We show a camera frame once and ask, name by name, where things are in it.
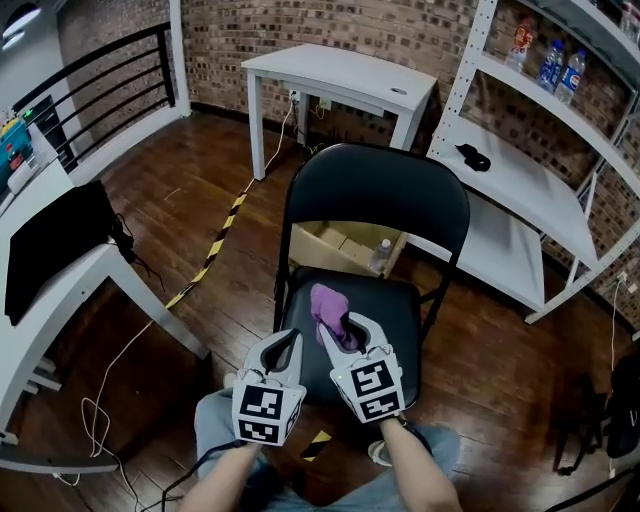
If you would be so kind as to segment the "clear plastic bottle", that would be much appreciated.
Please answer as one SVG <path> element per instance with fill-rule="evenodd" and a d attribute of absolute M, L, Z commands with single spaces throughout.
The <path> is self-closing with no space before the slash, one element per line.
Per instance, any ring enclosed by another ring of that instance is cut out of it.
<path fill-rule="evenodd" d="M 381 240 L 371 255 L 368 267 L 376 274 L 383 273 L 392 249 L 392 242 L 389 239 Z"/>

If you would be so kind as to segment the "person's left leg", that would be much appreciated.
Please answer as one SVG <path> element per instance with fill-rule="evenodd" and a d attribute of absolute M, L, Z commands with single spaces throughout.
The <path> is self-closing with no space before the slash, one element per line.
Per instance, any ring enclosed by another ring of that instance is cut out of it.
<path fill-rule="evenodd" d="M 228 450 L 222 445 L 235 440 L 232 423 L 232 399 L 229 388 L 202 398 L 195 411 L 194 430 L 197 458 L 203 464 L 197 470 L 198 482 L 215 467 Z M 249 474 L 234 512 L 308 512 L 309 505 L 285 487 L 279 474 L 260 453 Z"/>

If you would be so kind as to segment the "white plastic device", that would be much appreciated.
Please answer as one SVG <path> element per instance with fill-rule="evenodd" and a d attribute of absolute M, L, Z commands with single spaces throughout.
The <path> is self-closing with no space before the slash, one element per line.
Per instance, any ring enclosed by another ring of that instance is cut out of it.
<path fill-rule="evenodd" d="M 34 162 L 22 162 L 10 175 L 7 186 L 9 191 L 17 196 L 27 183 L 37 174 L 40 166 Z"/>

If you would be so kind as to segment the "person's leg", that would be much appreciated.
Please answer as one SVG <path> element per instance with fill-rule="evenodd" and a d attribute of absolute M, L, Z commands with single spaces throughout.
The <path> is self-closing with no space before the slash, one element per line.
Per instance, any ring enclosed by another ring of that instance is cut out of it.
<path fill-rule="evenodd" d="M 401 421 L 400 423 L 424 445 L 437 466 L 450 480 L 451 472 L 459 455 L 459 435 L 448 427 L 404 425 Z M 385 472 L 379 474 L 370 482 L 329 505 L 317 508 L 306 502 L 309 505 L 309 511 L 409 512 L 399 494 L 392 466 L 386 468 Z"/>
<path fill-rule="evenodd" d="M 203 464 L 197 470 L 198 482 L 215 467 L 228 450 L 222 445 L 235 440 L 232 423 L 232 399 L 229 388 L 202 398 L 195 411 L 194 430 L 197 458 Z M 285 487 L 279 474 L 260 453 L 249 474 L 234 512 L 308 512 L 309 505 Z"/>

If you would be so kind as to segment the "open cardboard box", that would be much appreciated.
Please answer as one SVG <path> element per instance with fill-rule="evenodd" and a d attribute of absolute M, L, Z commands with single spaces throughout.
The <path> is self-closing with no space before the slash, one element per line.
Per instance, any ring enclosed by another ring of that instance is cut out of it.
<path fill-rule="evenodd" d="M 384 272 L 376 274 L 368 263 L 383 239 L 392 242 Z M 289 266 L 316 267 L 371 277 L 388 277 L 407 242 L 405 232 L 359 222 L 312 221 L 292 226 Z"/>

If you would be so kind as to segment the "blue label plastic bottle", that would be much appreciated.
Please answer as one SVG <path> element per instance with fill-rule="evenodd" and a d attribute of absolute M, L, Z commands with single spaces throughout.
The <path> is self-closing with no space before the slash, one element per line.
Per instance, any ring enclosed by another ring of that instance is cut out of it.
<path fill-rule="evenodd" d="M 554 93 L 564 62 L 564 43 L 553 40 L 541 63 L 536 83 L 547 92 Z"/>
<path fill-rule="evenodd" d="M 573 54 L 562 73 L 555 89 L 555 97 L 563 104 L 570 105 L 586 69 L 586 51 L 580 48 Z"/>

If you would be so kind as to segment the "person's left forearm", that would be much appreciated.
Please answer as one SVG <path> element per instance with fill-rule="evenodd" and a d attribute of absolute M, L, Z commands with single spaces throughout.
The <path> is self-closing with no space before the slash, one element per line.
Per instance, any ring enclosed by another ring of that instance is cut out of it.
<path fill-rule="evenodd" d="M 179 512 L 234 512 L 260 451 L 261 446 L 254 443 L 226 451 L 187 493 Z"/>

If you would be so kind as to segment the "teal box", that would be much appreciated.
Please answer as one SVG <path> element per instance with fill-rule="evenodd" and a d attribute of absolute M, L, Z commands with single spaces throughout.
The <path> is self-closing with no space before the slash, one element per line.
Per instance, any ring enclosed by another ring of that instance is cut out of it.
<path fill-rule="evenodd" d="M 0 195 L 11 175 L 33 153 L 32 138 L 22 117 L 14 117 L 0 129 Z"/>

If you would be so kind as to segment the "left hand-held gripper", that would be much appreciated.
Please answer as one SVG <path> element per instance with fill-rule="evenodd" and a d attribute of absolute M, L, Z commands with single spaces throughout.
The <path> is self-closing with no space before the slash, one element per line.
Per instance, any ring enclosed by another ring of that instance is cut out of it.
<path fill-rule="evenodd" d="M 273 333 L 249 350 L 244 368 L 251 370 L 239 371 L 233 383 L 232 423 L 237 439 L 285 444 L 306 396 L 306 388 L 298 385 L 303 348 L 303 335 L 293 328 Z M 280 374 L 283 384 L 263 374 Z"/>

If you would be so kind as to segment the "black metal stand legs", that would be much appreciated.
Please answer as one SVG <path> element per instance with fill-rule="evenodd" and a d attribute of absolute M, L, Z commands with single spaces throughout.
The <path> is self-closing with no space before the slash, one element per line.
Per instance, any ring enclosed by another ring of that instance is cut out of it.
<path fill-rule="evenodd" d="M 578 503 L 581 503 L 585 500 L 592 498 L 593 496 L 605 491 L 609 487 L 615 485 L 617 482 L 622 480 L 624 477 L 629 475 L 637 475 L 640 472 L 637 466 L 633 468 L 626 469 L 620 473 L 617 473 L 614 477 L 609 478 L 608 480 L 578 494 L 575 495 L 563 502 L 560 502 L 550 508 L 548 508 L 545 512 L 561 512 L 564 509 L 573 507 Z"/>

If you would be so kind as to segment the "white metal shelf rack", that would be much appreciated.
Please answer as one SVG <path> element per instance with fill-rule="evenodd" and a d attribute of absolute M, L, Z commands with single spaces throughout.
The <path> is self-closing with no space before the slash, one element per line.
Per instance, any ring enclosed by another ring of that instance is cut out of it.
<path fill-rule="evenodd" d="M 533 324 L 589 285 L 633 243 L 640 241 L 640 219 L 603 256 L 598 256 L 588 226 L 597 175 L 591 173 L 578 191 L 483 126 L 462 117 L 473 79 L 483 73 L 523 93 L 537 106 L 576 132 L 610 165 L 640 199 L 640 177 L 613 143 L 572 108 L 545 92 L 527 76 L 507 67 L 486 49 L 498 0 L 478 0 L 470 36 L 428 151 L 448 166 L 470 191 L 471 224 L 458 260 L 461 270 L 531 309 Z M 569 251 L 583 274 L 572 270 L 565 288 L 545 297 L 543 248 L 551 238 Z"/>

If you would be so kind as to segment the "person's right leg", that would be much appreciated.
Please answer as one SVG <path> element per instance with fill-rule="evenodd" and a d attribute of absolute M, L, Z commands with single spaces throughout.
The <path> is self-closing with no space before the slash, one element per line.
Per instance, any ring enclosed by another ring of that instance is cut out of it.
<path fill-rule="evenodd" d="M 437 466 L 450 480 L 451 472 L 459 455 L 459 435 L 448 427 L 404 425 L 401 421 L 400 423 L 424 445 Z M 306 502 L 309 505 L 309 511 L 409 512 L 399 494 L 392 466 L 386 468 L 385 472 L 379 474 L 370 482 L 329 505 L 317 508 Z"/>

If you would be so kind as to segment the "short yellow black tape strip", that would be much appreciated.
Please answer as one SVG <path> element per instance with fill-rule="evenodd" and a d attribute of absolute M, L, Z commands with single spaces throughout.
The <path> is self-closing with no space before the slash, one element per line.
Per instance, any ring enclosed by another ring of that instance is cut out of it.
<path fill-rule="evenodd" d="M 302 451 L 300 457 L 305 461 L 313 462 L 331 439 L 332 436 L 330 434 L 324 430 L 320 430 L 309 445 Z"/>

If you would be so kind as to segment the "black fabric bag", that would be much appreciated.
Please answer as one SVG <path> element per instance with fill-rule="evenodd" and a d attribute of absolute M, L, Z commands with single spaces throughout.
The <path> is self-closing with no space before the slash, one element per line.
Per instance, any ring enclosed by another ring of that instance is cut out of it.
<path fill-rule="evenodd" d="M 103 184 L 74 187 L 20 227 L 10 239 L 4 313 L 24 317 L 48 280 L 104 244 L 117 220 Z"/>

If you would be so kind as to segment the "black electronic box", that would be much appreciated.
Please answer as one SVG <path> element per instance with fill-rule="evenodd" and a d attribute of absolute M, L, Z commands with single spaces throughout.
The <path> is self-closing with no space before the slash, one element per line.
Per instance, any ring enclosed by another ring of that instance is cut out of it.
<path fill-rule="evenodd" d="M 61 165 L 67 173 L 77 167 L 75 155 L 64 133 L 53 99 L 50 95 L 24 112 L 24 120 L 34 123 L 46 140 L 57 151 Z"/>

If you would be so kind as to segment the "red label plastic bottle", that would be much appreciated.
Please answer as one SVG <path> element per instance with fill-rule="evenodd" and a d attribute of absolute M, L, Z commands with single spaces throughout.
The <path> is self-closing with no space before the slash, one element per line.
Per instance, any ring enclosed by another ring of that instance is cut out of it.
<path fill-rule="evenodd" d="M 530 19 L 524 18 L 514 32 L 513 43 L 507 53 L 505 65 L 517 73 L 521 73 L 533 39 L 534 32 Z"/>

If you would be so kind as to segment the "purple cloth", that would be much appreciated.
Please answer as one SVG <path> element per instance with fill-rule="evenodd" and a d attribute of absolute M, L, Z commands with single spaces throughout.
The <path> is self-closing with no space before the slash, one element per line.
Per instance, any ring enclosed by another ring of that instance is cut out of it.
<path fill-rule="evenodd" d="M 324 345 L 320 325 L 324 324 L 340 342 L 345 350 L 356 350 L 358 341 L 347 329 L 349 320 L 349 301 L 343 294 L 321 284 L 316 283 L 310 292 L 311 316 L 316 322 L 316 341 Z"/>

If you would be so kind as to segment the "small white table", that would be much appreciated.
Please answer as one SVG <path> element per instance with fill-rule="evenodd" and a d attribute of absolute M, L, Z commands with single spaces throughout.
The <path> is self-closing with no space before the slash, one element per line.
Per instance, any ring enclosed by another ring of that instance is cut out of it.
<path fill-rule="evenodd" d="M 390 146 L 408 151 L 437 79 L 431 75 L 361 53 L 303 44 L 251 58 L 241 63 L 247 77 L 247 99 L 253 177 L 262 180 L 265 162 L 262 81 L 276 80 L 299 95 L 298 120 L 308 134 L 307 112 L 311 96 L 367 113 L 397 116 Z"/>

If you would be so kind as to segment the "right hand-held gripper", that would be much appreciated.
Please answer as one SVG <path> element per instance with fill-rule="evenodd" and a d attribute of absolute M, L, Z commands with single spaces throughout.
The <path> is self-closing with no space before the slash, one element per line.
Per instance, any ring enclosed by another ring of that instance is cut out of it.
<path fill-rule="evenodd" d="M 361 423 L 397 416 L 404 410 L 403 371 L 393 348 L 379 347 L 388 340 L 376 321 L 349 313 L 349 350 L 327 327 L 320 327 L 319 333 L 333 367 L 330 378 Z"/>

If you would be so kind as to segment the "white desk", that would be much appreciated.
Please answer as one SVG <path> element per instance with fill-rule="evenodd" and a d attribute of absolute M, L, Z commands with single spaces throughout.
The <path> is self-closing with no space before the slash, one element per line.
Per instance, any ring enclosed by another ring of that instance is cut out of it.
<path fill-rule="evenodd" d="M 17 326 L 4 314 L 11 236 L 27 220 L 70 190 L 73 183 L 58 155 L 36 125 L 29 132 L 41 167 L 0 215 L 0 469 L 40 474 L 95 474 L 117 469 L 109 454 L 96 457 L 30 455 L 7 430 L 10 417 L 30 382 L 57 390 L 51 366 L 41 362 L 56 336 L 86 299 L 111 279 L 152 321 L 196 356 L 206 348 L 154 295 L 116 246 L 103 244 L 48 281 Z"/>

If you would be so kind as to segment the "long yellow black floor tape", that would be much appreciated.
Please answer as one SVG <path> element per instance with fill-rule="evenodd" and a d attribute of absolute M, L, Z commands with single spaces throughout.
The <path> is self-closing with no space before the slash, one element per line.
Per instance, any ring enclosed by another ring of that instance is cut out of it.
<path fill-rule="evenodd" d="M 175 307 L 179 302 L 181 302 L 190 292 L 193 288 L 195 288 L 202 280 L 203 278 L 206 276 L 207 272 L 209 271 L 210 267 L 213 265 L 213 263 L 215 262 L 223 244 L 224 244 L 224 240 L 226 238 L 226 235 L 229 231 L 229 229 L 231 228 L 231 226 L 233 225 L 234 219 L 239 211 L 239 209 L 241 208 L 242 204 L 244 203 L 246 196 L 248 194 L 248 191 L 250 189 L 252 185 L 252 182 L 249 183 L 249 185 L 236 197 L 228 215 L 227 218 L 225 220 L 225 223 L 223 224 L 220 232 L 218 233 L 216 239 L 214 240 L 214 242 L 212 243 L 210 250 L 207 254 L 207 257 L 201 267 L 201 269 L 199 270 L 199 272 L 186 284 L 186 286 L 180 291 L 178 292 L 166 305 L 165 308 L 167 310 L 171 310 L 173 307 Z"/>

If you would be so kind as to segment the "black folding chair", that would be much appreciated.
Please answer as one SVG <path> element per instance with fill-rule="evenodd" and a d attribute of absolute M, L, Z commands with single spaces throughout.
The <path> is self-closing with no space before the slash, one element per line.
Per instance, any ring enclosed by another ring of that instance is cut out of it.
<path fill-rule="evenodd" d="M 427 335 L 452 280 L 470 225 L 467 192 L 445 165 L 407 151 L 364 143 L 339 143 L 306 161 L 285 199 L 273 326 L 285 310 L 292 227 L 334 220 L 380 225 L 427 240 L 449 252 L 438 288 L 421 296 L 431 308 L 422 325 Z"/>

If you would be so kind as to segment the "black metal railing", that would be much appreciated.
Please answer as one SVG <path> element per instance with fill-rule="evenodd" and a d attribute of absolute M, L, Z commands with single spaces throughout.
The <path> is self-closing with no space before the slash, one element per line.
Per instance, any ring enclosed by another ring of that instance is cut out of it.
<path fill-rule="evenodd" d="M 24 119 L 50 95 L 78 167 L 135 123 L 176 104 L 169 31 L 168 22 L 156 24 L 89 52 L 20 98 L 13 111 Z"/>

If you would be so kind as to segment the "white steel column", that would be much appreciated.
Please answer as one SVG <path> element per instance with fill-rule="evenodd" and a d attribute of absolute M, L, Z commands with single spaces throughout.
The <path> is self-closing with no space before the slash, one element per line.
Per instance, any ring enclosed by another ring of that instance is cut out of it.
<path fill-rule="evenodd" d="M 169 0 L 172 54 L 177 85 L 176 107 L 181 117 L 191 115 L 189 88 L 185 69 L 181 0 Z"/>

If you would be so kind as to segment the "black backpack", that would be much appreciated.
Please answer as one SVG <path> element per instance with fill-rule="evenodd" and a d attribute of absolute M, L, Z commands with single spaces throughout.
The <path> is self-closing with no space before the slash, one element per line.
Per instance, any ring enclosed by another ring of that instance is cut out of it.
<path fill-rule="evenodd" d="M 617 459 L 630 454 L 640 442 L 640 352 L 619 360 L 611 386 L 607 454 Z"/>

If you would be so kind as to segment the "person's right forearm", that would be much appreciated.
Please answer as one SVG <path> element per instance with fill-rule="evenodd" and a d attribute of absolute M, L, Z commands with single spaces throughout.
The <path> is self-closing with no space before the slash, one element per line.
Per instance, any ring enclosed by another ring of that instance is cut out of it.
<path fill-rule="evenodd" d="M 380 430 L 409 512 L 463 512 L 452 482 L 398 419 L 385 419 Z"/>

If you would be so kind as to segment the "person's right white shoe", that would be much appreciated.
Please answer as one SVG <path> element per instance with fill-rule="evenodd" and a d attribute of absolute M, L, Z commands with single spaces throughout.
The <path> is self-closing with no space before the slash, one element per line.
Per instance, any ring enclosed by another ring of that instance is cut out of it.
<path fill-rule="evenodd" d="M 384 440 L 372 442 L 367 448 L 367 453 L 375 464 L 383 467 L 392 466 L 391 456 Z"/>

